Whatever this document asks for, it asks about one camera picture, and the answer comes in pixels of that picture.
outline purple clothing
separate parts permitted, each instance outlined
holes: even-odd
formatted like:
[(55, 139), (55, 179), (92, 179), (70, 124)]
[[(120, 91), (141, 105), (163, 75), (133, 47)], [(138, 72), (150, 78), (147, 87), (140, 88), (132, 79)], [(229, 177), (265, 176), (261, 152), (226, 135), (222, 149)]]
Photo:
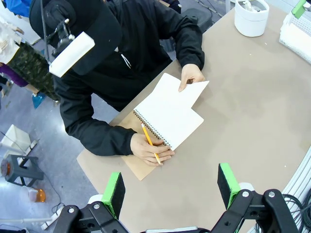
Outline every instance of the purple clothing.
[(28, 82), (26, 82), (25, 80), (23, 80), (22, 77), (20, 77), (18, 74), (16, 74), (9, 66), (7, 66), (6, 64), (3, 64), (0, 67), (0, 73), (4, 73), (6, 75), (8, 75), (11, 80), (20, 87), (24, 87), (28, 85)]

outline white drawstring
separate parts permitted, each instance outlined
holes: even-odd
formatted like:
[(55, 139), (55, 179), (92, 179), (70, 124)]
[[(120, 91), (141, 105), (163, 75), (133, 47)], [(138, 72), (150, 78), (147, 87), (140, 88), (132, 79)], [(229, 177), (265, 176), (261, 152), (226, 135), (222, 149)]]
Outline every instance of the white drawstring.
[(126, 59), (126, 57), (121, 53), (121, 57), (123, 58), (123, 60), (125, 61), (126, 65), (131, 68), (131, 63)]

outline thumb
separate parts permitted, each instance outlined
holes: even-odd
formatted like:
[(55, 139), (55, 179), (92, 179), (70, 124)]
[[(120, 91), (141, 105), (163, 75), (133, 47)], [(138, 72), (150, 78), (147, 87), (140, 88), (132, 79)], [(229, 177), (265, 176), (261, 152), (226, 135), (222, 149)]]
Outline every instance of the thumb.
[(157, 138), (151, 138), (151, 142), (154, 146), (158, 146), (163, 144), (163, 140), (162, 139), (157, 139)]
[(186, 78), (181, 78), (180, 86), (178, 91), (181, 92), (186, 88), (187, 85), (187, 79)]

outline white shirt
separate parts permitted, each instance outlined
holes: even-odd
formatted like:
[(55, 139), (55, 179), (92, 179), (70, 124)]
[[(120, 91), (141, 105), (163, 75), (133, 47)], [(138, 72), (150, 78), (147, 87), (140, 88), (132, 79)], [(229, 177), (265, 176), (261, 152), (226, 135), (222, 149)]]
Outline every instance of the white shirt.
[(8, 46), (2, 50), (0, 49), (0, 62), (7, 64), (12, 60), (19, 46), (15, 44), (21, 43), (21, 37), (15, 33), (17, 27), (6, 22), (0, 17), (0, 42), (8, 41)]

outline spiral notebook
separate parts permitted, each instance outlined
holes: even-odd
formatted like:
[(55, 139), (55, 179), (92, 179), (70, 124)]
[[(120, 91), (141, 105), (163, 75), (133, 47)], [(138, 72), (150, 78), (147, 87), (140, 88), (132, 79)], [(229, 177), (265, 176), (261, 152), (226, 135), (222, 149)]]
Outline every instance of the spiral notebook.
[[(208, 82), (188, 84), (185, 90), (178, 92), (180, 80), (164, 73), (153, 92), (121, 122), (120, 126), (132, 128), (143, 134), (141, 123), (144, 123), (150, 136), (163, 139), (166, 145), (175, 150), (204, 121), (191, 107)], [(136, 156), (122, 158), (139, 180), (154, 169)]]

